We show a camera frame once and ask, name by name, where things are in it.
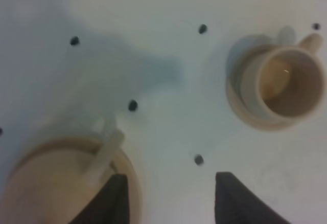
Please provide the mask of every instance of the cup handle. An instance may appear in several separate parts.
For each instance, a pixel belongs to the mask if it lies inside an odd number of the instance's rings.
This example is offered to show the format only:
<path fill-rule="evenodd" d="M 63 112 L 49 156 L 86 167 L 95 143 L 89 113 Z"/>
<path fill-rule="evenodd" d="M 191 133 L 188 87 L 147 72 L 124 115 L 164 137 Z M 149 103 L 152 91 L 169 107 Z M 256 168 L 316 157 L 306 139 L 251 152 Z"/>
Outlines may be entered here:
<path fill-rule="evenodd" d="M 96 186 L 100 182 L 102 175 L 108 169 L 110 162 L 113 160 L 115 153 L 119 150 L 123 140 L 124 134 L 116 129 L 109 136 L 108 141 L 99 149 L 96 157 L 87 168 L 84 175 L 86 181 L 90 185 Z"/>
<path fill-rule="evenodd" d="M 299 43 L 299 47 L 316 54 L 323 43 L 323 38 L 317 33 L 310 34 Z"/>

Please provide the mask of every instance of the white surface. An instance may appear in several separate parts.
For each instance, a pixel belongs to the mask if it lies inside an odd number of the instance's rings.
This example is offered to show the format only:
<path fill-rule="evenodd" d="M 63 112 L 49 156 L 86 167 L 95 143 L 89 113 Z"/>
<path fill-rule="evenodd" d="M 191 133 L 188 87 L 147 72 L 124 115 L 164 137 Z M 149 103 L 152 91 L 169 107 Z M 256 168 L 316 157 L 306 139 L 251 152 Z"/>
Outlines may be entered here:
<path fill-rule="evenodd" d="M 301 124 L 260 132 L 231 112 L 225 79 L 227 60 L 248 46 L 294 43 L 315 22 L 327 39 L 326 2 L 0 0 L 1 185 L 33 146 L 26 136 L 87 104 L 126 134 L 143 223 L 213 224 L 217 171 L 233 172 L 292 223 L 324 223 L 326 102 Z"/>

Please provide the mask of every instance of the cup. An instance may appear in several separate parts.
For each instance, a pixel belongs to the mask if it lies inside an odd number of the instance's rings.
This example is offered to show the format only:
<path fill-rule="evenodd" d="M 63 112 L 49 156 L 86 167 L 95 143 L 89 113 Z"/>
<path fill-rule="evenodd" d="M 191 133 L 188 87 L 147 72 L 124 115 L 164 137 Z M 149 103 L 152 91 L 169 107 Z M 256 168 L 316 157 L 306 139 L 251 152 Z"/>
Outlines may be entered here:
<path fill-rule="evenodd" d="M 268 123 L 295 122 L 312 113 L 324 93 L 324 73 L 316 52 L 323 39 L 311 34 L 297 46 L 275 46 L 252 56 L 240 77 L 246 109 Z"/>

